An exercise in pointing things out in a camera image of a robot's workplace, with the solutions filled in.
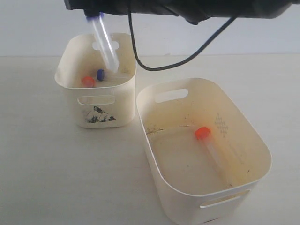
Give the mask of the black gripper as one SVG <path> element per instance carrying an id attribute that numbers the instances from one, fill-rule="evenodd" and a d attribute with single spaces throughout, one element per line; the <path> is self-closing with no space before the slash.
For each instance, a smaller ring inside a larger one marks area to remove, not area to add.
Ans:
<path id="1" fill-rule="evenodd" d="M 100 14 L 127 15 L 135 14 L 174 15 L 161 0 L 65 0 L 67 10 L 83 10 L 86 16 Z"/>

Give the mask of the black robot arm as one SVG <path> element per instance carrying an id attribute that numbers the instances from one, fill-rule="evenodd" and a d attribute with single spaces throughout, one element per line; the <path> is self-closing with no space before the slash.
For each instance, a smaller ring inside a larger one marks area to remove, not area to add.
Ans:
<path id="1" fill-rule="evenodd" d="M 66 9 L 81 9 L 87 17 L 100 15 L 151 14 L 173 15 L 191 24 L 209 18 L 273 19 L 298 0 L 66 0 Z"/>

